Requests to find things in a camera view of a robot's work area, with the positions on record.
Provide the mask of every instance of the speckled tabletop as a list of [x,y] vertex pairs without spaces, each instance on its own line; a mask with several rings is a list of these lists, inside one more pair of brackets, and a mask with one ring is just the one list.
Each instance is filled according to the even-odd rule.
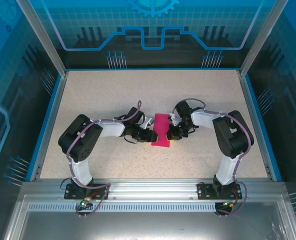
[[[138,100],[142,100],[141,110],[147,116],[168,114],[185,98],[202,99],[208,110],[240,111],[255,136],[235,70],[71,71],[40,178],[70,176],[68,161],[57,142],[79,114],[93,119],[117,117],[127,114]],[[194,108],[199,103],[190,101],[189,105]],[[188,138],[171,142],[169,148],[130,144],[122,137],[100,138],[89,165],[94,178],[212,178],[221,155],[214,131],[200,127]],[[237,176],[267,176],[256,137]]]

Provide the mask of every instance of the pink fabric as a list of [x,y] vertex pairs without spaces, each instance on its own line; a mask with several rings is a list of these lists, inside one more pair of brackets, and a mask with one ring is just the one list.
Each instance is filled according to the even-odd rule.
[[168,114],[157,113],[154,117],[153,131],[158,135],[158,140],[151,143],[152,146],[170,147],[170,141],[167,140],[167,131],[169,130],[170,121]]

